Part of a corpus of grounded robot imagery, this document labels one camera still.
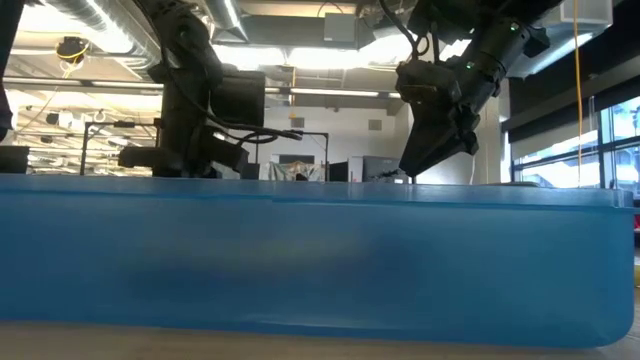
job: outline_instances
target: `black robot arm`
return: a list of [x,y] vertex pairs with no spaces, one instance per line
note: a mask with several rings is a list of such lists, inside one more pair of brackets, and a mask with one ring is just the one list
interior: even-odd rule
[[408,28],[448,44],[470,39],[461,57],[442,63],[413,58],[398,69],[397,90],[411,104],[414,125],[400,168],[417,176],[459,152],[474,155],[478,112],[522,54],[548,49],[545,29],[535,23],[562,0],[420,0]]
[[[279,136],[301,139],[264,127],[264,73],[223,66],[192,3],[132,1],[160,40],[162,63],[149,75],[164,84],[164,96],[158,147],[125,148],[119,156],[121,166],[152,167],[154,176],[161,177],[217,177],[212,162],[242,171],[248,159],[244,142],[265,143]],[[228,129],[251,133],[240,138]],[[215,133],[241,142],[231,144]],[[254,140],[257,135],[266,138]]]

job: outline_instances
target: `desk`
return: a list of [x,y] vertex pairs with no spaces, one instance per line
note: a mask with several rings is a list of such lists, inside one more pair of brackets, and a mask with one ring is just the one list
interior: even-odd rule
[[640,290],[633,329],[604,348],[569,351],[436,345],[164,329],[0,325],[0,358],[20,360],[636,360],[640,359]]

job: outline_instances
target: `ceiling beam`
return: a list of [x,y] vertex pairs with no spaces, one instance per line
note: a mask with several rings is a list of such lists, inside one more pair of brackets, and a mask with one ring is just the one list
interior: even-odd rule
[[[325,41],[324,21],[316,17],[255,15],[244,18],[242,24],[252,45],[360,49],[376,39],[373,30],[365,26],[363,19],[358,19],[355,41]],[[238,45],[237,41],[225,40],[224,33],[221,36],[214,42]]]

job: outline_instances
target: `ceiling duct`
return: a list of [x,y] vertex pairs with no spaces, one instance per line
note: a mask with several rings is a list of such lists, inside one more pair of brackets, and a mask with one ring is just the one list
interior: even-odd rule
[[[206,0],[206,4],[216,29],[226,32],[226,34],[214,33],[216,38],[223,41],[249,42],[249,37],[242,26],[240,8],[235,0]],[[235,39],[230,39],[228,35],[232,35]]]
[[[573,1],[575,0],[565,1],[538,24],[547,29],[547,35],[551,39],[551,48],[534,58],[521,56],[509,71],[510,77],[526,77],[536,74],[575,51]],[[612,0],[580,0],[578,8],[579,46],[600,35],[613,24],[613,7]]]
[[96,36],[91,40],[102,50],[139,56],[118,61],[141,78],[148,79],[147,70],[160,62],[156,39],[120,0],[46,0],[46,3],[92,29]]

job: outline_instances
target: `ceiling light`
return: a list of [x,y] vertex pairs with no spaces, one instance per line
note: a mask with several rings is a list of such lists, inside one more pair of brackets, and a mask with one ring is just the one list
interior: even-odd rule
[[55,85],[55,86],[80,86],[82,83],[78,80],[69,79],[47,79],[47,78],[28,78],[6,76],[3,79],[5,84],[24,84],[24,85]]
[[440,61],[447,61],[454,56],[462,56],[469,44],[471,44],[471,40],[456,40],[452,45],[447,45],[440,53]]
[[[578,47],[584,45],[587,41],[593,39],[592,33],[582,34],[578,36]],[[538,64],[533,68],[532,74],[537,74],[538,72],[546,69],[549,65],[563,58],[565,55],[576,49],[576,40],[571,38],[571,40],[567,41],[564,45],[560,46],[555,50],[548,51],[547,53],[540,54],[536,59],[539,59]]]
[[125,81],[93,81],[93,86],[115,87],[128,89],[144,89],[144,90],[162,90],[164,85],[144,82],[125,82]]
[[240,70],[257,70],[260,65],[283,65],[284,54],[278,48],[214,45],[222,63]]
[[39,56],[39,55],[55,55],[55,49],[49,48],[13,48],[11,55],[19,56]]
[[334,89],[291,89],[292,94],[300,95],[330,95],[330,96],[358,96],[358,97],[378,97],[376,91],[355,91],[355,90],[334,90]]
[[115,144],[119,146],[129,146],[129,141],[127,139],[123,139],[119,137],[108,138],[107,142],[109,142],[110,145]]
[[380,38],[360,49],[360,57],[368,64],[398,64],[411,54],[411,44],[404,35]]
[[356,50],[296,48],[288,65],[309,70],[354,69],[367,65]]

